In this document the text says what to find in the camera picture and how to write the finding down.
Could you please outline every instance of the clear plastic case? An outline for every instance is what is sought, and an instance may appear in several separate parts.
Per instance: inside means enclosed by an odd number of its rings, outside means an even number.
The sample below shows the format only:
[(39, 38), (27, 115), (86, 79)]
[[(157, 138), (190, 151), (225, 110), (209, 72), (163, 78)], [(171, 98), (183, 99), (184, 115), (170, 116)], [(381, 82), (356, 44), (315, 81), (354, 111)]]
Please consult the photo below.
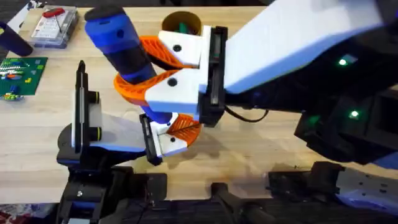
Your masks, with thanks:
[(63, 8), (65, 12), (51, 18), (41, 17), (30, 40), (34, 47), (64, 49), (77, 25), (79, 15), (73, 6), (44, 6), (44, 11)]

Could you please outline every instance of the screw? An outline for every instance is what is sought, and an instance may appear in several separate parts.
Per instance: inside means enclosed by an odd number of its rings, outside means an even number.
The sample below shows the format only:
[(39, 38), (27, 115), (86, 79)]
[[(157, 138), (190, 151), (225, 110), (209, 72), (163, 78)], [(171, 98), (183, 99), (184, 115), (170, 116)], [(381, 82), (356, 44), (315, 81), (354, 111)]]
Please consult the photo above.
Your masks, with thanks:
[(178, 44), (174, 45), (174, 46), (173, 46), (173, 50), (174, 50), (175, 52), (179, 52), (179, 51), (181, 50), (181, 45), (178, 45)]
[(175, 78), (169, 78), (169, 80), (167, 80), (167, 84), (169, 84), (171, 87), (176, 86), (177, 80)]

